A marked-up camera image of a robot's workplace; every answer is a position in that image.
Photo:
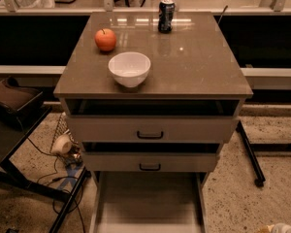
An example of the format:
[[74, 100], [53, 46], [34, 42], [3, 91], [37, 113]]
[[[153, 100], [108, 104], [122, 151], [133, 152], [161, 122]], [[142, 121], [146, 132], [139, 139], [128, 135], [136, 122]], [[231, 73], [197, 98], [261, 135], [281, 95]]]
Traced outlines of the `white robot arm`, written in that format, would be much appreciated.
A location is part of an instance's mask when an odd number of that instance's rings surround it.
[[256, 233], [291, 233], [291, 225], [285, 223], [266, 225], [260, 228]]

